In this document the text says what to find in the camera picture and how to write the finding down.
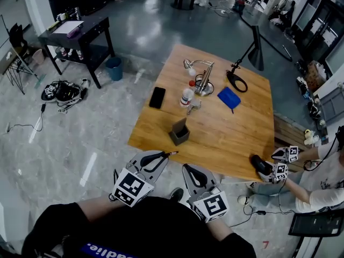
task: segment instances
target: shelf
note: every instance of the shelf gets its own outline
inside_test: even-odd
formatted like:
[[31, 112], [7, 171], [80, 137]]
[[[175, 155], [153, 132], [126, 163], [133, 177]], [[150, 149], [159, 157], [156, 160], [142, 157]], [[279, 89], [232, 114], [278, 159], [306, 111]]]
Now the shelf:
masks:
[[[89, 45], [91, 51], [89, 66], [92, 71], [95, 71], [103, 61], [110, 55], [109, 48], [100, 45]], [[67, 60], [75, 63], [86, 64], [86, 59], [80, 60], [76, 51], [73, 51], [72, 55], [69, 56], [68, 52], [70, 49], [66, 49], [67, 55], [63, 56], [60, 49], [56, 49], [56, 58], [60, 60]]]

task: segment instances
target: blue trash bin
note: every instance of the blue trash bin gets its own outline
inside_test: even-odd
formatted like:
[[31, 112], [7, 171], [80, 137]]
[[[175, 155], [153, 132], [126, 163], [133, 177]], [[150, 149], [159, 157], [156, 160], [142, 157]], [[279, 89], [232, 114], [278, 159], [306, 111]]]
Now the blue trash bin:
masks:
[[123, 64], [120, 58], [108, 59], [105, 66], [113, 81], [119, 81], [123, 78]]

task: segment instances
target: black smartphone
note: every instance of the black smartphone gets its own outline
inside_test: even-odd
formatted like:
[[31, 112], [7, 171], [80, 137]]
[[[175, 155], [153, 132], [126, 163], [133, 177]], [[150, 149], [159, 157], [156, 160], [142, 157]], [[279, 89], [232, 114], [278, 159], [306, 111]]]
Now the black smartphone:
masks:
[[149, 107], [160, 109], [165, 92], [166, 89], [155, 87], [149, 102]]

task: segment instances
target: desk lamp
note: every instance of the desk lamp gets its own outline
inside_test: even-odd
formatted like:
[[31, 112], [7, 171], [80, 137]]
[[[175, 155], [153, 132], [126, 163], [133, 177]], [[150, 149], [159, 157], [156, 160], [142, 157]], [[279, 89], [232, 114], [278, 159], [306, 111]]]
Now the desk lamp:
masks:
[[[227, 70], [227, 78], [230, 81], [230, 83], [234, 86], [235, 89], [239, 92], [246, 92], [248, 87], [246, 82], [238, 77], [236, 74], [234, 74], [236, 69], [240, 69], [239, 64], [242, 63], [242, 60], [244, 57], [248, 54], [250, 49], [253, 47], [253, 50], [248, 54], [248, 59], [252, 63], [252, 65], [259, 71], [264, 70], [264, 61], [263, 61], [263, 54], [262, 54], [262, 46], [260, 43], [260, 34], [259, 34], [259, 28], [258, 26], [252, 26], [252, 31], [253, 31], [253, 43], [250, 45], [250, 47], [247, 49], [245, 54], [242, 56], [241, 59], [239, 59], [235, 64], [232, 64], [233, 69], [231, 71]], [[236, 85], [236, 81], [240, 81], [244, 84], [246, 87], [245, 90], [242, 90], [238, 88]]]
[[184, 68], [189, 71], [189, 74], [191, 76], [194, 76], [196, 74], [195, 69], [193, 69], [192, 67], [195, 63], [202, 63], [208, 66], [208, 69], [204, 72], [204, 75], [196, 76], [195, 93], [202, 97], [210, 95], [211, 93], [214, 92], [214, 85], [209, 81], [209, 76], [211, 74], [211, 70], [213, 68], [214, 62], [210, 62], [206, 60], [195, 60], [191, 62], [189, 59], [185, 59]]

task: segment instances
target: concrete floor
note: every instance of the concrete floor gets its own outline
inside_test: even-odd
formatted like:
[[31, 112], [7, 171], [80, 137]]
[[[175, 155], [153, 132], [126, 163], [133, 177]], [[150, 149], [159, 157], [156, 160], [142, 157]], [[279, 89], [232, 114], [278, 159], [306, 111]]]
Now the concrete floor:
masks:
[[[11, 125], [39, 122], [40, 95], [47, 83], [58, 79], [80, 83], [83, 77], [89, 76], [83, 65], [61, 62], [59, 65], [65, 69], [62, 76], [49, 59], [34, 68], [39, 77], [47, 74], [37, 89], [37, 80], [23, 75], [25, 95], [12, 86], [6, 76], [0, 77], [1, 131], [9, 121]], [[98, 71], [102, 72], [98, 77], [103, 87], [99, 90], [91, 83], [87, 98], [67, 114], [58, 113], [56, 104], [47, 104], [41, 132], [35, 133], [30, 127], [15, 127], [0, 136], [1, 169], [30, 206], [32, 224], [51, 204], [107, 195], [113, 188], [113, 170], [120, 171], [140, 152], [126, 143], [155, 79], [142, 76], [135, 84], [135, 73], [125, 73], [121, 81], [112, 82], [104, 66]], [[90, 161], [94, 163], [87, 175]], [[153, 196], [165, 197], [175, 187], [181, 187], [185, 204], [189, 195], [181, 166], [173, 161], [168, 163]], [[230, 205], [230, 212], [224, 216], [229, 226], [249, 217], [237, 203], [237, 197], [247, 194], [248, 189], [245, 184], [237, 183], [238, 179], [228, 177], [225, 184], [220, 185]], [[254, 214], [250, 221], [233, 230], [254, 246], [257, 257], [287, 258], [291, 257], [299, 240], [288, 235], [291, 221], [291, 214]], [[22, 241], [13, 243], [20, 250]]]

